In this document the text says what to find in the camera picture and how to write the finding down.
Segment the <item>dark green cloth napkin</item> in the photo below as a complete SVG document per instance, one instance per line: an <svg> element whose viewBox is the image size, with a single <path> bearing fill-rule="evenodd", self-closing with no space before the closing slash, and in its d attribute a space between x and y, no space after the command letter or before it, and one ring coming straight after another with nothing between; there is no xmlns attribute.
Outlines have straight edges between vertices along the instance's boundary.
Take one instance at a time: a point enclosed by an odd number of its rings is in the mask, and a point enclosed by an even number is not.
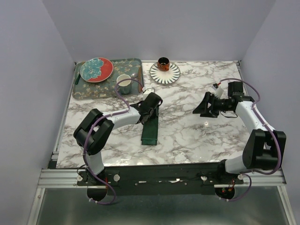
<svg viewBox="0 0 300 225"><path fill-rule="evenodd" d="M145 122L142 129L141 145L157 145L158 142L158 116Z"/></svg>

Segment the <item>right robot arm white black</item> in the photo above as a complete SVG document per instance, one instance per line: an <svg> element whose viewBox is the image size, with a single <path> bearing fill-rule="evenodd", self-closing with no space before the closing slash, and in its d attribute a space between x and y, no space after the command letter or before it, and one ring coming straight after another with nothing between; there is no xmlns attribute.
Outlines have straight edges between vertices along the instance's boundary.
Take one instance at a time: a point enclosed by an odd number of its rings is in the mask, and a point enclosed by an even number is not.
<svg viewBox="0 0 300 225"><path fill-rule="evenodd" d="M274 174L282 164L286 134L272 127L258 111L257 101L244 94L245 81L237 78L228 78L227 81L227 98L221 98L221 82L215 83L215 92L206 92L193 110L194 114L206 118L217 118L221 112L233 112L241 118L250 134L242 155L225 160L223 168L216 171L217 181L225 184L233 174L251 171Z"/></svg>

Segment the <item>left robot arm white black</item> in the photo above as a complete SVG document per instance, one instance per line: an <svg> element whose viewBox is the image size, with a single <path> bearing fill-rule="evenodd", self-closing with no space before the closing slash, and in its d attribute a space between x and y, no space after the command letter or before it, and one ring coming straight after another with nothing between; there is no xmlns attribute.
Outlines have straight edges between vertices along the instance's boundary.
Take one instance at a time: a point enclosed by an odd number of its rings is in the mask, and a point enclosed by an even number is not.
<svg viewBox="0 0 300 225"><path fill-rule="evenodd" d="M105 168L101 150L104 148L111 132L120 127L149 121L162 104L162 98L151 92L144 100L128 105L126 109L103 113L91 110L75 129L73 137L83 149L83 159L87 166L88 180L93 185L103 182Z"/></svg>

